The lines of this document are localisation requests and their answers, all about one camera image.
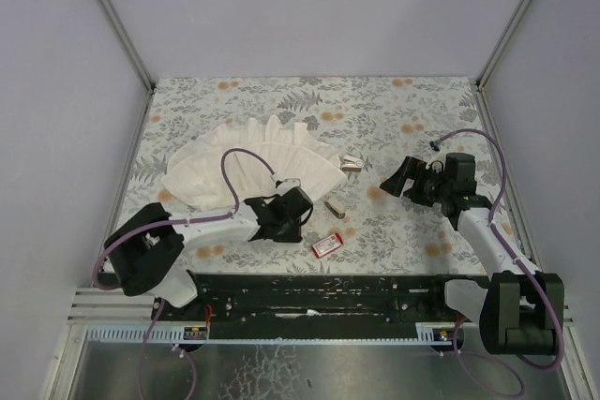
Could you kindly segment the brown small stapler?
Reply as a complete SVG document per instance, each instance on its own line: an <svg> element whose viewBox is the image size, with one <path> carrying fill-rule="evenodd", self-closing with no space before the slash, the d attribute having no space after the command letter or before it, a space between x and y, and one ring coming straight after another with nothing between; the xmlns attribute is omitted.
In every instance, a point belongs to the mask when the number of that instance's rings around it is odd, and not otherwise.
<svg viewBox="0 0 600 400"><path fill-rule="evenodd" d="M346 207L341 201L327 199L324 205L337 219L343 219L346 216Z"/></svg>

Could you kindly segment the red white staples box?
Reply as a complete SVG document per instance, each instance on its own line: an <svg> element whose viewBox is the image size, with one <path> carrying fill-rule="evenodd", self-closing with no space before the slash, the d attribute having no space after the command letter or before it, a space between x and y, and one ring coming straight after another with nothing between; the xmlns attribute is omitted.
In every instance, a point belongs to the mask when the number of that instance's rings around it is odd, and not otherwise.
<svg viewBox="0 0 600 400"><path fill-rule="evenodd" d="M344 245L339 233L333 233L311 246L311 250L317 259L324 258L339 250Z"/></svg>

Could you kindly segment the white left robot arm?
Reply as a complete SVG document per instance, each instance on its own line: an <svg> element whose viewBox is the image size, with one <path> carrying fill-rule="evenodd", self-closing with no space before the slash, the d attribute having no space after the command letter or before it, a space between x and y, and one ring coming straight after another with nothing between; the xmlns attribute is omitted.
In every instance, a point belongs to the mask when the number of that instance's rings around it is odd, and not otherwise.
<svg viewBox="0 0 600 400"><path fill-rule="evenodd" d="M176 266L183 251L253 241L299 243L313 209L298 186L193 215L172 215L161 203L150 203L104 243L106 255L99 263L110 263L116 283L108 284L96 268L94 284L120 289L128 297L148 293L175 308L185 307L199 298L200 288L191 271Z"/></svg>

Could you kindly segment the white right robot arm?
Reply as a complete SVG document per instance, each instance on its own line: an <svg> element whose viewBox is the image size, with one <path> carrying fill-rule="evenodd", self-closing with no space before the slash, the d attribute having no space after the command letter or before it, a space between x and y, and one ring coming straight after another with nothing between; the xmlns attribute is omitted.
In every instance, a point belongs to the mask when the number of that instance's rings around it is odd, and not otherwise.
<svg viewBox="0 0 600 400"><path fill-rule="evenodd" d="M444 285L444 299L478 326L489 353L560 358L563 282L556 274L542 272L508 243L504 231L493 227L492 203L477 193L475 169L474 156L464 153L446 155L439 168L408 156L380 188L417 205L439 205L475 252L489 279L487 288L453 279Z"/></svg>

